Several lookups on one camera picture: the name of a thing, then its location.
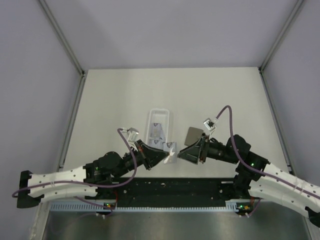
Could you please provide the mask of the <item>grey card holder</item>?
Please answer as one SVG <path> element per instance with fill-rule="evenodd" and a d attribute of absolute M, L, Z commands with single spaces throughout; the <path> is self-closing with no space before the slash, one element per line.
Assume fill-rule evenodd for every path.
<path fill-rule="evenodd" d="M 201 138 L 203 132 L 204 131 L 201 128 L 189 127 L 184 145 L 188 147 L 196 143 Z"/>

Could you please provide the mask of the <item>white plastic basket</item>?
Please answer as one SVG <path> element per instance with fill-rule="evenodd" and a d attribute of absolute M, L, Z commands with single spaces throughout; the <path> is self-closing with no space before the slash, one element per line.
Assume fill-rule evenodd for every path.
<path fill-rule="evenodd" d="M 153 108 L 149 111 L 145 141 L 152 148 L 163 150 L 169 139 L 170 111 L 164 108 Z"/>

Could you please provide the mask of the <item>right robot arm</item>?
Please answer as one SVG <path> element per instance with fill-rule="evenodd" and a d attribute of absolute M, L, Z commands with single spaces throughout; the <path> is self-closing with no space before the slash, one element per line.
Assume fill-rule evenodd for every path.
<path fill-rule="evenodd" d="M 238 134 L 227 144 L 203 134 L 177 157 L 197 165 L 214 159 L 236 165 L 232 191 L 239 198 L 258 198 L 289 208 L 320 225 L 320 188 L 287 173 L 266 158 L 252 152 L 251 145 Z"/>

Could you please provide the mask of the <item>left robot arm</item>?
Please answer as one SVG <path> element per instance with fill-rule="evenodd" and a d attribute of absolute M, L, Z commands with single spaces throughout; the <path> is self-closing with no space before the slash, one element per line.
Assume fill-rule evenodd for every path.
<path fill-rule="evenodd" d="M 19 189 L 12 194 L 17 199 L 17 208 L 33 208 L 41 203 L 72 197 L 107 199 L 116 188 L 134 180 L 138 167 L 151 170 L 173 153 L 150 147 L 142 140 L 127 141 L 126 144 L 129 152 L 123 156 L 109 151 L 74 169 L 44 174 L 22 171 Z"/>

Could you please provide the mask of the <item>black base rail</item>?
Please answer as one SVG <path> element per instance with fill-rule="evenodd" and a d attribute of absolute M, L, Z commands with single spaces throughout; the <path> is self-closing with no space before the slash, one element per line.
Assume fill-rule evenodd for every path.
<path fill-rule="evenodd" d="M 229 200 L 251 200 L 236 190 L 233 178 L 137 177 L 116 188 L 99 188 L 86 200 L 116 200 L 118 207 L 187 208 L 224 207 Z"/>

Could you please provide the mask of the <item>left aluminium frame post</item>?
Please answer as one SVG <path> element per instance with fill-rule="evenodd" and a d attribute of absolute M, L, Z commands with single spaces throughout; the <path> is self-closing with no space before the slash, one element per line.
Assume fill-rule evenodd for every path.
<path fill-rule="evenodd" d="M 73 67 L 76 69 L 80 76 L 85 75 L 85 70 L 81 66 L 79 60 L 76 57 L 75 52 L 73 51 L 71 45 L 69 44 L 65 34 L 63 33 L 59 23 L 57 22 L 50 6 L 48 5 L 46 0 L 37 0 L 37 4 L 39 5 L 40 9 L 42 10 L 44 16 L 48 20 L 56 38 L 60 42 L 64 52 L 66 53 L 67 57 L 69 58 L 70 62 L 72 63 Z"/>

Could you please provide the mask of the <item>aluminium frame post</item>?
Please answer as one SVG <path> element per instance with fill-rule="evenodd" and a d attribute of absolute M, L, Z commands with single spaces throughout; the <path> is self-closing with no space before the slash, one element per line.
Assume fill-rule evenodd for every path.
<path fill-rule="evenodd" d="M 262 64 L 258 68 L 259 72 L 262 74 L 268 65 L 270 64 L 271 60 L 273 59 L 274 55 L 276 54 L 277 50 L 285 40 L 287 34 L 289 33 L 291 27 L 296 21 L 296 18 L 299 16 L 300 12 L 302 11 L 306 0 L 297 0 L 290 11 L 288 17 L 286 18 L 284 24 L 282 25 L 278 35 L 276 36 L 273 44 L 271 45 L 270 49 L 268 50 Z"/>
<path fill-rule="evenodd" d="M 37 0 L 37 4 L 39 5 L 40 9 L 42 10 L 44 16 L 48 20 L 56 38 L 60 42 L 64 52 L 66 53 L 67 57 L 69 58 L 70 62 L 72 63 L 73 67 L 76 69 L 80 76 L 85 75 L 85 70 L 81 66 L 79 60 L 76 57 L 75 52 L 73 51 L 71 45 L 69 44 L 65 34 L 63 33 L 59 23 L 57 22 L 50 6 L 48 5 L 46 0 Z"/>

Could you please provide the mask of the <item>right aluminium frame post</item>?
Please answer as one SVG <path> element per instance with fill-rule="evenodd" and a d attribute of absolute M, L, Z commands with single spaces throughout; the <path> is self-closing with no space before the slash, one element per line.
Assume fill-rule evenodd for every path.
<path fill-rule="evenodd" d="M 259 72 L 262 74 L 268 65 L 270 64 L 271 60 L 273 59 L 274 55 L 276 54 L 277 50 L 285 40 L 287 34 L 289 33 L 291 27 L 296 21 L 296 18 L 299 16 L 300 12 L 302 11 L 306 0 L 297 0 L 290 11 L 288 17 L 286 18 L 284 24 L 282 25 L 278 35 L 276 36 L 273 44 L 271 45 L 270 49 L 268 50 L 262 64 L 258 68 Z"/>

